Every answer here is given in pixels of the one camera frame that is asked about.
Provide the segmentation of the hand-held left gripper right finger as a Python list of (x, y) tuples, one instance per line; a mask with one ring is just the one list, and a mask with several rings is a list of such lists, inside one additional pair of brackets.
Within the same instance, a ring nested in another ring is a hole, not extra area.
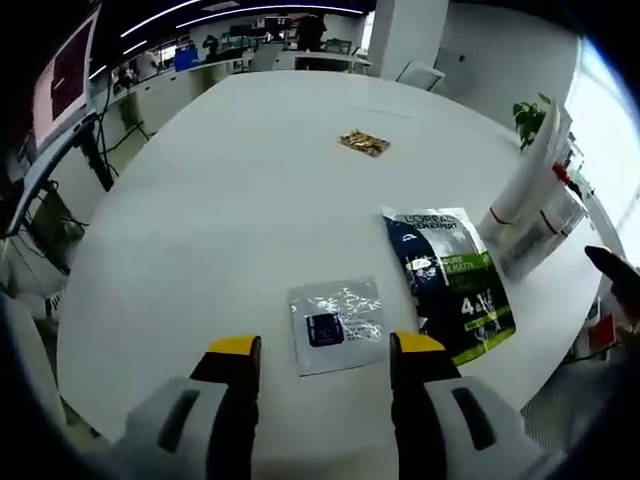
[(391, 418), (401, 479), (545, 479), (564, 455), (542, 448), (494, 390), (462, 375), (427, 335), (389, 336)]

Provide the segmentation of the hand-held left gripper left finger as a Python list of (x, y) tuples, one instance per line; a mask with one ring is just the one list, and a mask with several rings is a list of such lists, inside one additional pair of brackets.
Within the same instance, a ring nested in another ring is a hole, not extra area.
[(261, 337), (214, 341), (190, 375), (128, 415), (106, 464), (116, 479), (249, 479), (259, 421)]

